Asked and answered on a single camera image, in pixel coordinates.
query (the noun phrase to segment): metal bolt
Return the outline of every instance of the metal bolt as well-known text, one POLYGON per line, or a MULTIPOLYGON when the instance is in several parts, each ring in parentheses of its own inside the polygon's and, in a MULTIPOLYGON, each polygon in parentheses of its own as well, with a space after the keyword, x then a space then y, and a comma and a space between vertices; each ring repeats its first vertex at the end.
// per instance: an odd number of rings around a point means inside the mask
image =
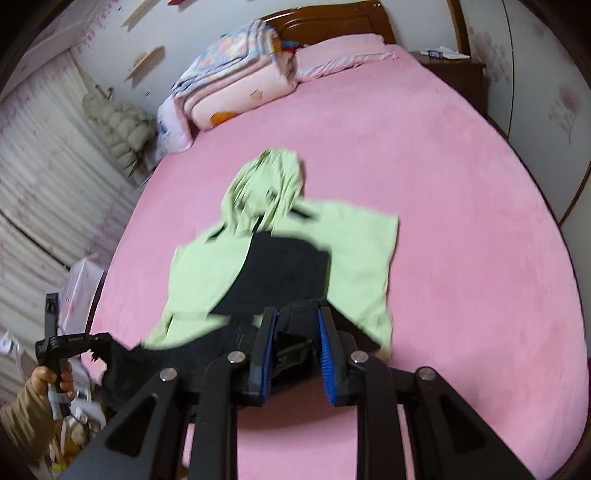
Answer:
POLYGON ((234 350, 228 354, 228 361, 231 364, 239 364, 246 360, 246 355, 240 350, 234 350))
POLYGON ((163 382, 170 382, 177 378, 177 371, 174 368, 164 368, 160 371, 160 380, 163 382))
POLYGON ((356 364, 364 364, 369 360, 369 355, 362 350, 356 350, 351 354, 351 360, 356 364))
POLYGON ((429 381, 429 380, 435 380, 437 373, 431 367, 422 367, 418 371, 418 376, 421 380, 429 381))

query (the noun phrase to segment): pink bed sheet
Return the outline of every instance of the pink bed sheet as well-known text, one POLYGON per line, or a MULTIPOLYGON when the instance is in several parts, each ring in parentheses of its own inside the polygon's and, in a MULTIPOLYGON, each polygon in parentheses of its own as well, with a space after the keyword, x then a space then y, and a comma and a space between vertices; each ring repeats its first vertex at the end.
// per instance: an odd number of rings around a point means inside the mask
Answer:
MULTIPOLYGON (((175 247, 219 219, 264 148, 297 151, 305 194, 401 219, 391 365, 432 365, 537 478, 576 447, 588 378, 577 287, 544 201, 505 141, 401 49, 308 84, 167 157, 119 244, 93 331, 132 346, 160 319, 175 247)), ((99 364, 92 366, 100 376, 99 364)), ((356 415, 319 382, 239 415, 242 480, 355 477, 356 415)))

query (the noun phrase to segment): white curtain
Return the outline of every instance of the white curtain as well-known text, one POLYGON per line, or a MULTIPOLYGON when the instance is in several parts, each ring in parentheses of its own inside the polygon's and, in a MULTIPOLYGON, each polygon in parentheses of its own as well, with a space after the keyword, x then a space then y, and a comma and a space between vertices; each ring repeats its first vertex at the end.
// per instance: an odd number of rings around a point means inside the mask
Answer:
MULTIPOLYGON (((65 267, 0 216, 0 336, 9 329, 34 358, 35 342, 44 334, 45 294, 57 291, 66 274, 65 267)), ((0 399, 14 398, 21 388, 15 362, 0 356, 0 399)))
POLYGON ((109 265, 139 198, 82 112, 84 81, 67 51, 0 105, 0 208, 67 265, 109 265))
MULTIPOLYGON (((33 356, 45 294, 86 255, 108 267, 139 198, 84 117, 86 92, 65 52, 0 103, 0 336, 9 329, 33 356)), ((0 399, 21 387, 0 358, 0 399)))

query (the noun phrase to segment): hand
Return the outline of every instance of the hand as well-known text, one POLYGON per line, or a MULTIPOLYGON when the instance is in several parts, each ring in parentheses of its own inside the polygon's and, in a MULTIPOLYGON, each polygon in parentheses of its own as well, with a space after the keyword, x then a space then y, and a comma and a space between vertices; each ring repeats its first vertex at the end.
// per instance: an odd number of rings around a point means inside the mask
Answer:
MULTIPOLYGON (((35 390, 37 395, 40 396, 46 396, 48 385, 53 385, 56 380, 56 373, 47 367, 37 367, 33 370, 33 374, 31 375, 31 385, 33 386, 33 390, 35 390)), ((60 387, 70 400, 74 398, 73 382, 72 367, 68 364, 66 369, 61 371, 60 387)))

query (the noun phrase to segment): light green shirt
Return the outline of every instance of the light green shirt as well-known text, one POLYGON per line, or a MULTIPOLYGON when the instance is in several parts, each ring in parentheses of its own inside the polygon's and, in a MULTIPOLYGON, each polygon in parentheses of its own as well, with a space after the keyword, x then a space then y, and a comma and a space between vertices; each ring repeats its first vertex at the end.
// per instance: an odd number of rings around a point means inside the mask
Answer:
POLYGON ((227 317, 209 312, 238 276, 262 216, 258 231, 302 239, 329 252, 328 301, 389 350, 392 319, 386 293, 398 218, 342 202, 303 199, 301 188, 299 161, 291 151, 266 150, 240 170, 222 201, 222 220, 177 248, 163 318, 145 347, 179 346, 227 325, 227 317), (310 218, 290 213, 292 208, 310 218))

